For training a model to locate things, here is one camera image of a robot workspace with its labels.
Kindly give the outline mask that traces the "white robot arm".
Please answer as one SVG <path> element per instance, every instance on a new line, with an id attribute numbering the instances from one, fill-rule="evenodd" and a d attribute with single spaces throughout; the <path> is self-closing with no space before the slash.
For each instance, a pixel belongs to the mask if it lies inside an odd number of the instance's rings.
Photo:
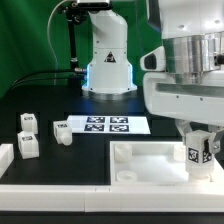
<path id="1" fill-rule="evenodd" d="M 93 25 L 93 58 L 83 90 L 98 96 L 135 91 L 127 50 L 127 24 L 111 0 L 78 0 Z M 162 45 L 140 59 L 149 113 L 173 118 L 183 142 L 210 153 L 224 134 L 224 0 L 146 0 L 149 25 Z M 191 124 L 206 124 L 205 133 Z"/>

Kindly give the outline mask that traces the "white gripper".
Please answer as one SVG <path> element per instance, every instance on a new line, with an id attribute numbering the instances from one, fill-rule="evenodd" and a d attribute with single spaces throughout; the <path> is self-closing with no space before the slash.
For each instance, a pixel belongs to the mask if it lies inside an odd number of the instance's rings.
<path id="1" fill-rule="evenodd" d="M 190 122 L 208 124 L 209 151 L 217 154 L 224 136 L 224 128 L 219 127 L 224 126 L 224 66 L 207 73 L 201 84 L 176 84 L 164 72 L 162 46 L 142 56 L 140 66 L 145 71 L 143 95 L 147 110 L 153 115 L 176 119 L 182 137 L 192 131 Z"/>

